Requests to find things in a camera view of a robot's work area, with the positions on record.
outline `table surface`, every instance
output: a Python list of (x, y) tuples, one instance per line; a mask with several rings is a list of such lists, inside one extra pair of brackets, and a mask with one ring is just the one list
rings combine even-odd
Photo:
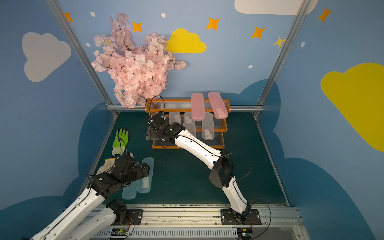
[[(184, 149), (152, 149), (146, 140), (148, 113), (121, 112), (100, 158), (98, 166), (111, 158), (112, 143), (117, 129), (128, 128), (130, 136), (128, 151), (136, 161), (145, 157), (155, 159), (151, 191), (137, 193), (135, 199), (121, 197), (122, 189), (111, 195), (105, 203), (119, 199), (125, 204), (228, 204), (224, 192), (208, 180), (210, 170), (198, 158)], [(233, 112), (227, 118), (228, 132), (224, 133), (225, 149), (233, 152), (237, 180), (243, 196), (250, 202), (263, 200), (267, 203), (285, 203), (285, 198), (267, 152), (264, 148), (256, 122), (251, 113)]]

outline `blue wall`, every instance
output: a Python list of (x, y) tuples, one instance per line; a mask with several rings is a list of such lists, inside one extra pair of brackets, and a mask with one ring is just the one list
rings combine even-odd
[[(113, 0), (108, 4), (102, 0), (64, 0), (60, 4), (65, 12), (71, 12), (71, 25), (90, 61), (95, 60), (93, 52), (101, 50), (95, 46), (94, 36), (110, 35), (109, 17), (116, 18), (117, 12), (128, 15), (136, 46), (144, 45), (145, 36), (153, 32), (168, 40), (178, 28), (196, 33), (207, 49), (203, 53), (174, 54), (177, 59), (186, 61), (187, 66), (181, 71), (169, 72), (162, 96), (188, 98), (192, 93), (201, 92), (207, 98), (207, 93), (218, 91), (230, 93), (223, 97), (229, 97), (233, 105), (255, 105), (264, 86), (259, 81), (268, 78), (280, 51), (279, 46), (273, 44), (279, 36), (285, 39), (294, 19), (292, 15), (240, 13), (233, 0)], [(220, 18), (217, 30), (206, 29), (209, 17)], [(132, 21), (142, 23), (142, 32), (133, 31)], [(251, 38), (255, 26), (266, 28), (261, 39)], [(110, 75), (98, 74), (113, 103), (118, 104)]]
[(0, 20), (0, 235), (12, 240), (32, 237), (75, 199), (113, 116), (72, 47), (44, 80), (24, 73), (24, 34), (69, 43), (44, 0), (6, 1)]
[[(332, 12), (323, 23), (325, 7)], [(331, 71), (384, 65), (383, 12), (382, 1), (319, 1), (258, 115), (288, 201), (299, 207), (311, 240), (384, 239), (384, 152), (356, 132), (320, 85)]]

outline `pink flower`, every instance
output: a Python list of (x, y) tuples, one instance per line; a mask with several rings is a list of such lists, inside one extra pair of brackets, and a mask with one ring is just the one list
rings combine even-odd
[(140, 64), (145, 64), (145, 55), (144, 54), (136, 55), (135, 59)]
[(95, 41), (95, 45), (100, 47), (102, 43), (104, 43), (104, 39), (98, 35), (96, 35), (93, 40)]
[(167, 39), (156, 33), (145, 37), (146, 45), (135, 47), (131, 41), (128, 16), (118, 13), (118, 19), (110, 18), (111, 36), (95, 36), (95, 45), (101, 46), (111, 40), (100, 53), (94, 52), (96, 60), (92, 66), (96, 71), (108, 70), (115, 82), (115, 96), (122, 106), (134, 108), (136, 104), (145, 105), (145, 98), (161, 93), (166, 86), (167, 71), (186, 66), (184, 61), (176, 61), (170, 51), (164, 52)]
[(153, 68), (155, 66), (155, 64), (151, 60), (148, 60), (147, 63), (145, 63), (145, 65), (149, 68)]

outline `yellow star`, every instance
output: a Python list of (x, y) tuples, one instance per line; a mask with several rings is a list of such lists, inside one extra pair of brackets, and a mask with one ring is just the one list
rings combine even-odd
[(283, 43), (285, 41), (285, 39), (281, 39), (280, 38), (280, 36), (279, 36), (279, 40), (276, 42), (276, 43), (274, 43), (274, 44), (272, 44), (272, 45), (279, 45), (279, 48), (281, 48), (281, 44)]
[(67, 17), (68, 21), (73, 22), (71, 19), (71, 12), (65, 13), (65, 16)]
[(134, 23), (134, 22), (132, 22), (133, 23), (133, 31), (140, 31), (140, 32), (143, 32), (142, 30), (141, 30), (141, 23)]
[(265, 28), (260, 29), (258, 27), (255, 27), (255, 32), (251, 36), (251, 38), (257, 37), (257, 38), (262, 38), (262, 33), (264, 32)]
[(219, 19), (212, 19), (210, 17), (208, 18), (209, 18), (209, 24), (207, 26), (207, 29), (213, 28), (217, 30), (217, 23), (220, 21), (220, 18)]
[(318, 19), (321, 19), (321, 20), (324, 22), (325, 19), (328, 17), (328, 15), (329, 15), (331, 12), (332, 12), (332, 11), (328, 11), (328, 10), (327, 10), (327, 7), (325, 7), (324, 12), (322, 13), (322, 15), (321, 15)]

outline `plastic container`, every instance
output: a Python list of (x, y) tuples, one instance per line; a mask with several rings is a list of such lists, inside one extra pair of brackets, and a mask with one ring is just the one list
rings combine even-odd
[(214, 115), (212, 113), (205, 113), (205, 119), (201, 122), (201, 132), (204, 140), (215, 138)]
[(153, 166), (155, 165), (155, 160), (152, 157), (146, 157), (142, 162), (149, 166), (149, 175), (138, 180), (137, 191), (139, 193), (148, 193), (151, 190)]
[(192, 119), (192, 113), (184, 113), (184, 122), (183, 126), (196, 137), (196, 123)]
[(191, 96), (192, 119), (202, 121), (205, 118), (204, 96), (202, 93), (192, 93)]
[(212, 109), (215, 114), (215, 118), (224, 119), (228, 117), (228, 111), (225, 108), (223, 99), (218, 92), (208, 93), (208, 98), (211, 103)]
[(137, 184), (138, 184), (138, 182), (139, 182), (139, 180), (131, 182), (131, 184), (129, 184), (128, 186), (124, 187), (122, 189), (121, 197), (126, 199), (126, 200), (134, 199), (136, 197), (136, 195), (137, 195)]
[(171, 125), (174, 122), (178, 122), (181, 125), (180, 113), (169, 113), (169, 125)]

